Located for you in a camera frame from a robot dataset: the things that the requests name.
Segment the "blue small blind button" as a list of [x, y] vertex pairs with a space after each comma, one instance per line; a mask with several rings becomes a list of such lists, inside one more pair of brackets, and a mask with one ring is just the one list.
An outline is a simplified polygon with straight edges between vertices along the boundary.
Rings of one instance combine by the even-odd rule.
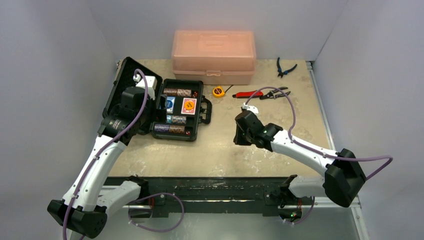
[[174, 104], [175, 104], [175, 98], [174, 97], [168, 97], [166, 99], [165, 106], [166, 106], [167, 109], [172, 109], [174, 107]]

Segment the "blue tan chip stack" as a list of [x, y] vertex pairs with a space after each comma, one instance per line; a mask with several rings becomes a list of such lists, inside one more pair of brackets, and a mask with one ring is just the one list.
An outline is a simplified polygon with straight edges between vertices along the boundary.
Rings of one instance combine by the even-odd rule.
[[187, 117], [181, 116], [181, 115], [172, 115], [171, 116], [171, 123], [173, 123], [173, 124], [186, 124], [187, 123]]

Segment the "brown black chip stack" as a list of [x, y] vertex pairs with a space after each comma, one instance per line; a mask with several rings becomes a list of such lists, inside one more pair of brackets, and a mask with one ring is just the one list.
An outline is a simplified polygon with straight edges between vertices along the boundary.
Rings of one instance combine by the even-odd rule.
[[168, 131], [171, 134], [185, 134], [185, 126], [183, 125], [170, 125]]

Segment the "orange dealer button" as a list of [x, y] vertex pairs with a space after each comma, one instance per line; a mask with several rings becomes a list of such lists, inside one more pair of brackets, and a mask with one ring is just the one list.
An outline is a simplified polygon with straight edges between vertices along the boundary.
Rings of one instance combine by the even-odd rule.
[[185, 99], [183, 101], [182, 111], [185, 113], [193, 113], [195, 111], [196, 102], [194, 100]]

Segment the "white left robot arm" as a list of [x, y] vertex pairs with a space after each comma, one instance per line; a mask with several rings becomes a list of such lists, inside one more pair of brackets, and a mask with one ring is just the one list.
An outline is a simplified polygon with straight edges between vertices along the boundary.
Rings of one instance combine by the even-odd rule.
[[100, 193], [119, 156], [130, 140], [156, 119], [163, 101], [157, 87], [113, 88], [87, 162], [63, 197], [47, 207], [62, 226], [64, 240], [94, 239], [119, 208], [133, 201], [138, 205], [148, 201], [148, 182], [136, 176], [128, 177], [105, 195]]

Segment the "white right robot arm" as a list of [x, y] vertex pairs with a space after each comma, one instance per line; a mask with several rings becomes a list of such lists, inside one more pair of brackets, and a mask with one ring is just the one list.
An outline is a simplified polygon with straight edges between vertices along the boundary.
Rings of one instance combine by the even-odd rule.
[[367, 181], [355, 155], [347, 149], [336, 152], [290, 137], [288, 131], [278, 125], [263, 125], [249, 110], [238, 114], [235, 122], [233, 142], [236, 145], [254, 145], [290, 157], [319, 174], [315, 177], [291, 175], [280, 188], [280, 196], [288, 204], [304, 197], [327, 197], [347, 208]]

